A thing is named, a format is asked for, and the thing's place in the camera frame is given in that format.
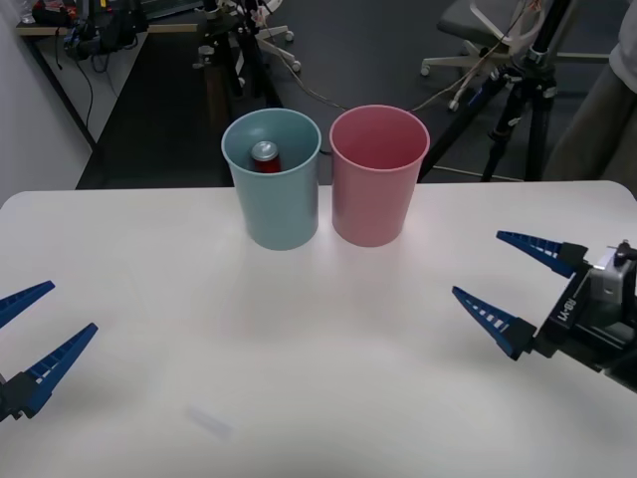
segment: cup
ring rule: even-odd
[[[282,172],[257,171],[251,156],[260,141],[279,150]],[[319,127],[291,110],[259,110],[234,121],[221,140],[248,234],[267,249],[308,242],[319,226]]]
[[[334,229],[357,246],[393,241],[402,231],[429,150],[429,131],[405,110],[373,105],[341,115],[329,141]]]

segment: pink cup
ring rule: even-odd
[[[357,246],[393,241],[402,230],[429,150],[429,131],[405,110],[372,105],[341,115],[329,141],[334,229]]]

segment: equipment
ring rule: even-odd
[[[199,47],[199,61],[195,69],[203,69],[211,123],[215,132],[223,132],[232,118],[230,93],[243,95],[244,82],[235,69],[235,59],[230,48],[230,35],[237,41],[245,65],[252,74],[253,95],[265,96],[266,107],[282,108],[279,94],[263,63],[261,50],[255,37],[259,29],[251,12],[257,11],[257,0],[244,2],[242,15],[223,0],[204,0],[201,13],[206,17],[203,43]]]
[[[75,61],[106,55],[105,71],[108,55],[134,47],[148,21],[139,0],[100,0],[98,13],[95,1],[84,0],[81,17],[64,39],[64,50]]]
[[[570,279],[537,334],[527,321],[453,288],[505,354],[517,360],[523,352],[551,358],[561,351],[637,392],[637,250],[624,241],[591,265],[584,246],[505,231],[497,237]]]
[[[557,92],[555,67],[552,64],[549,46],[564,16],[567,13],[570,16],[572,12],[571,1],[574,2],[574,0],[555,0],[535,42],[526,54],[521,59],[513,58],[510,66],[498,66],[491,72],[480,90],[429,151],[420,169],[418,182],[421,182],[423,177],[433,169],[467,126],[506,85],[511,85],[513,89],[498,124],[489,134],[495,144],[491,148],[489,161],[481,180],[483,182],[491,180],[500,159],[505,155],[507,145],[522,118],[527,103],[532,104],[532,118],[525,180],[540,180],[548,121]]]
[[[1,299],[0,329],[54,288],[49,281]],[[17,420],[23,413],[33,418],[97,331],[89,324],[26,371],[9,380],[0,375],[0,421],[9,415]]]

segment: soda can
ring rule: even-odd
[[[260,141],[252,148],[252,158],[258,172],[281,172],[279,149],[271,141]]]

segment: chair base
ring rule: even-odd
[[[472,69],[476,66],[476,64],[480,61],[481,56],[480,52],[484,49],[484,47],[480,47],[468,40],[463,42],[465,50],[467,51],[466,56],[458,56],[458,57],[441,57],[441,58],[425,58],[422,61],[422,65],[420,67],[420,74],[423,77],[428,77],[431,73],[431,67],[454,67],[454,68],[467,68]],[[557,64],[559,63],[570,63],[570,64],[585,64],[585,65],[605,65],[608,63],[609,55],[601,55],[594,53],[558,53],[553,58],[553,61]],[[469,75],[465,81],[462,83],[458,92],[454,99],[449,102],[449,111],[455,112],[459,105],[460,99],[465,93],[465,91],[469,88],[471,81],[477,76],[490,72],[493,68],[503,63],[508,62],[511,59],[510,55],[502,54],[502,53],[494,53],[489,60],[485,61],[481,68],[477,69],[471,75]]]

